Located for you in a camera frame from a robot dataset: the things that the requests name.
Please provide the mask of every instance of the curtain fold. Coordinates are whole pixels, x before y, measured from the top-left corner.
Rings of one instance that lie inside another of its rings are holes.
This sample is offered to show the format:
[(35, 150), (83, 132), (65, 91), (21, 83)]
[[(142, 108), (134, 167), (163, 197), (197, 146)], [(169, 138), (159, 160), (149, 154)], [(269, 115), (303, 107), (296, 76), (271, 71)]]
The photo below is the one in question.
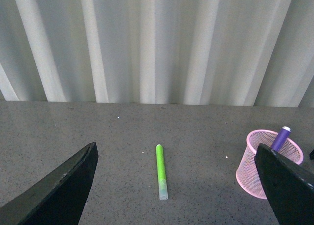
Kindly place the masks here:
[(314, 0), (0, 0), (0, 100), (314, 107)]

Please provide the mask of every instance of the marker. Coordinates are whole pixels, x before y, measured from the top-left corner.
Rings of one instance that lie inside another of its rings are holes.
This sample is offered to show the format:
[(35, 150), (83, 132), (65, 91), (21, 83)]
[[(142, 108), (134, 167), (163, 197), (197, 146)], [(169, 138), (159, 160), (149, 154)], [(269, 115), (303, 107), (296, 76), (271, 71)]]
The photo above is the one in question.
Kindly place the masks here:
[(280, 148), (284, 145), (290, 132), (291, 129), (289, 127), (286, 126), (282, 127), (270, 148), (272, 148), (275, 151), (279, 151)]
[(159, 199), (168, 199), (167, 181), (165, 162), (163, 158), (163, 148), (161, 145), (156, 146), (156, 158), (157, 158), (157, 173), (158, 173), (158, 186), (159, 186)]

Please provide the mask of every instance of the purple marker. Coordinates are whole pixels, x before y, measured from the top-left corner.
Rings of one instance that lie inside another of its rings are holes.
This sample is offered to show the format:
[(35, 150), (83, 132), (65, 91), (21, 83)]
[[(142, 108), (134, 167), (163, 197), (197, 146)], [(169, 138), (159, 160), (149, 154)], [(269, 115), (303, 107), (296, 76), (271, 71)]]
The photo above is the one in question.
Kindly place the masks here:
[(271, 148), (275, 151), (279, 151), (280, 148), (285, 143), (287, 137), (290, 134), (291, 129), (289, 127), (282, 127), (280, 132), (278, 133), (277, 137), (275, 138), (273, 144), (271, 145)]

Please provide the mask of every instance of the pencil holder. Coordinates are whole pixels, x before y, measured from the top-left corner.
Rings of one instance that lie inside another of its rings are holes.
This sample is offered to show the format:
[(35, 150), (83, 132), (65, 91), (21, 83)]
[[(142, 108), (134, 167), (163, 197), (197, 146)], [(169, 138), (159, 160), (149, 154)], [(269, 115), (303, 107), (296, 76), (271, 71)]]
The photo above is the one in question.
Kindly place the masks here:
[[(254, 161), (257, 148), (260, 143), (270, 147), (277, 135), (278, 133), (276, 132), (264, 129), (252, 131), (247, 135), (247, 146), (241, 163), (236, 170), (235, 177), (240, 186), (254, 197), (267, 199)], [(289, 138), (286, 139), (279, 153), (298, 165), (303, 161), (302, 150)]]

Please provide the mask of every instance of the gray countertop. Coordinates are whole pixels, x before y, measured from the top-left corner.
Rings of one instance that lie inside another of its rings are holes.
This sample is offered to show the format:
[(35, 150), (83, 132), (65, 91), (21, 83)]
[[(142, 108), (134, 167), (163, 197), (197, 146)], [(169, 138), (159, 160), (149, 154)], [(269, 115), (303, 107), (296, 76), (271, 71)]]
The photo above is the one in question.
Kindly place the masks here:
[[(314, 109), (0, 101), (0, 206), (95, 141), (99, 161), (80, 225), (277, 225), (236, 181), (255, 129), (291, 128), (314, 172)], [(169, 199), (158, 197), (164, 146)]]

